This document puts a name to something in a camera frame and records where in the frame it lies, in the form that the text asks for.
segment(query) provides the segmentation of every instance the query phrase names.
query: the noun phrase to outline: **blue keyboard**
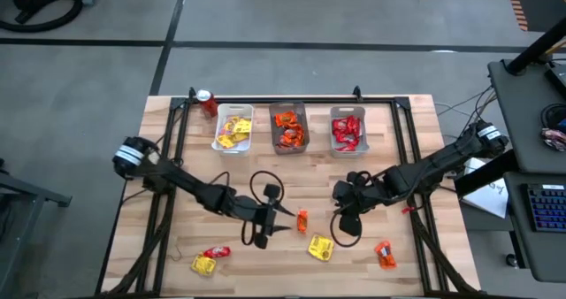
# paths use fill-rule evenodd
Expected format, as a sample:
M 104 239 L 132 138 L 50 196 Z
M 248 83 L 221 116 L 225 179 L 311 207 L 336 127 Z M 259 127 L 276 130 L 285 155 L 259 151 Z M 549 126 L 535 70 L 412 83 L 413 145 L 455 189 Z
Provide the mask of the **blue keyboard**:
M 566 233 L 566 189 L 563 185 L 524 184 L 536 232 Z

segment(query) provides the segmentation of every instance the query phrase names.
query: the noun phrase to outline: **concrete floor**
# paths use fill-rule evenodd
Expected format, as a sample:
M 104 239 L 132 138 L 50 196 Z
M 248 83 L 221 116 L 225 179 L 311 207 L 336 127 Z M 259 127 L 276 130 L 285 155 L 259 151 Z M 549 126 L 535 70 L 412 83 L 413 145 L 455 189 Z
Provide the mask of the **concrete floor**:
M 45 34 L 0 37 L 151 40 L 166 37 L 177 0 L 99 0 L 72 24 Z M 3 19 L 14 17 L 0 0 Z M 57 3 L 38 19 L 65 8 Z M 177 41 L 335 42 L 442 46 L 525 46 L 509 0 L 185 0 Z M 160 95 L 189 87 L 217 94 L 433 94 L 455 104 L 489 85 L 486 65 L 514 54 L 422 51 L 173 48 Z M 46 207 L 26 253 L 20 293 L 91 295 L 123 181 L 111 157 L 136 134 L 161 48 L 0 45 L 0 157 L 11 173 L 73 196 Z M 473 102 L 460 107 L 472 112 Z M 505 132 L 497 105 L 483 118 Z M 467 117 L 440 117 L 458 135 Z M 505 266 L 509 238 L 470 233 L 482 288 L 495 295 L 559 298 L 564 285 Z

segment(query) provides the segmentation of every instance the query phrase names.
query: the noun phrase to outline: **wooden table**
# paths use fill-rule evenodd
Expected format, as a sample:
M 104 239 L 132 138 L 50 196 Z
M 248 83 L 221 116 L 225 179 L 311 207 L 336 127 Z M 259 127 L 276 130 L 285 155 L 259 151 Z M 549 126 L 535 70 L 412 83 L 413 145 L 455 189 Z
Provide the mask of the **wooden table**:
M 169 96 L 148 99 L 140 136 L 156 141 L 163 134 L 170 99 Z M 410 96 L 410 101 L 422 155 L 427 156 L 444 146 L 432 97 Z M 249 177 L 255 171 L 276 173 L 286 187 L 283 204 L 292 212 L 299 208 L 309 211 L 309 231 L 307 235 L 295 229 L 278 232 L 270 238 L 266 250 L 244 246 L 241 244 L 240 221 L 208 213 L 190 194 L 179 191 L 175 200 L 162 295 L 375 296 L 423 293 L 409 216 L 401 212 L 406 207 L 405 203 L 389 207 L 380 205 L 363 215 L 362 240 L 350 249 L 336 246 L 329 263 L 319 262 L 307 253 L 314 233 L 330 237 L 329 222 L 335 210 L 331 194 L 337 180 L 345 179 L 349 171 L 378 173 L 399 164 L 392 114 L 390 107 L 384 104 L 363 105 L 366 109 L 368 143 L 371 146 L 368 154 L 358 159 L 332 158 L 328 134 L 331 106 L 307 104 L 310 130 L 307 151 L 301 155 L 277 156 L 272 148 L 268 106 L 256 105 L 249 157 L 221 157 L 213 151 L 210 144 L 214 140 L 216 121 L 209 122 L 198 107 L 192 107 L 183 168 L 204 181 L 229 171 L 230 185 L 238 190 L 239 195 L 250 195 Z M 404 138 L 411 156 L 408 136 Z M 262 192 L 263 185 L 270 181 L 268 177 L 258 176 L 255 191 Z M 140 182 L 128 184 L 126 196 L 140 188 Z M 103 290 L 113 288 L 141 253 L 150 200 L 150 193 L 139 195 L 122 207 Z M 443 251 L 456 270 L 473 287 L 478 288 L 478 277 L 456 195 L 439 190 L 432 195 L 432 206 Z M 281 213 L 276 223 L 296 227 L 295 218 Z M 341 232 L 337 235 L 345 243 L 352 241 L 351 237 Z M 378 257 L 373 250 L 385 240 L 392 243 L 398 264 L 398 268 L 392 271 L 384 271 L 379 267 Z M 192 272 L 190 264 L 194 256 L 214 246 L 229 246 L 233 254 L 218 260 L 217 270 L 211 278 Z M 147 287 L 151 286 L 153 280 L 151 267 L 155 258 L 153 260 L 149 264 Z M 428 252 L 427 261 L 432 284 L 438 288 L 432 256 Z

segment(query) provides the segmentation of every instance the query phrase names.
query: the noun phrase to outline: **white paper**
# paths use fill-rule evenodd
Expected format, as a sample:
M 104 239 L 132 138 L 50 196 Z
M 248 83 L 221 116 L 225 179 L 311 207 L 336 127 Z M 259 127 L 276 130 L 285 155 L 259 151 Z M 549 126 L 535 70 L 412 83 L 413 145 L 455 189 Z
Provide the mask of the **white paper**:
M 465 174 L 469 174 L 485 165 L 484 162 L 472 158 L 466 162 Z M 487 211 L 502 219 L 507 213 L 507 200 L 509 193 L 505 187 L 505 180 L 499 179 L 493 183 L 469 193 L 462 200 L 469 205 L 475 206 L 482 211 Z

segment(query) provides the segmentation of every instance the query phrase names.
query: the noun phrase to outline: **clear plastic container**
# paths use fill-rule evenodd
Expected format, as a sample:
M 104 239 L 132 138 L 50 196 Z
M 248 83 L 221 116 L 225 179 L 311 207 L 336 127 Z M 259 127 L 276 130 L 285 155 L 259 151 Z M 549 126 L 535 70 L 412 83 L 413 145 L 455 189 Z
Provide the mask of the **clear plastic container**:
M 252 120 L 252 131 L 249 132 L 249 138 L 242 142 L 237 143 L 233 148 L 224 149 L 220 143 L 216 141 L 222 127 L 226 123 L 228 117 L 237 116 L 244 119 Z M 216 124 L 216 134 L 214 134 L 214 142 L 211 144 L 215 151 L 221 155 L 245 157 L 249 154 L 251 148 L 251 135 L 253 132 L 254 124 L 254 107 L 249 104 L 229 104 L 224 103 L 218 106 L 218 122 Z
M 344 119 L 349 116 L 355 116 L 360 119 L 361 126 L 360 130 L 362 134 L 360 135 L 360 142 L 356 147 L 355 151 L 352 152 L 342 152 L 336 149 L 345 146 L 343 143 L 336 142 L 336 138 L 333 134 L 333 121 L 335 119 Z M 368 139 L 365 133 L 365 109 L 362 107 L 333 107 L 330 109 L 330 154 L 333 157 L 337 158 L 353 158 L 353 157 L 360 157 L 361 155 L 365 154 L 368 150 L 370 150 L 370 146 L 368 145 Z
M 277 125 L 275 124 L 275 115 L 289 111 L 293 111 L 294 114 L 297 115 L 297 122 L 300 123 L 302 125 L 302 128 L 304 129 L 304 142 L 303 145 L 300 147 L 282 149 L 277 144 L 279 144 L 279 138 L 285 132 L 285 128 L 277 127 Z M 275 153 L 279 155 L 303 153 L 307 149 L 307 146 L 309 145 L 310 142 L 309 126 L 307 125 L 307 112 L 304 108 L 304 103 L 302 102 L 272 103 L 269 106 L 269 115 L 272 124 L 272 143 Z

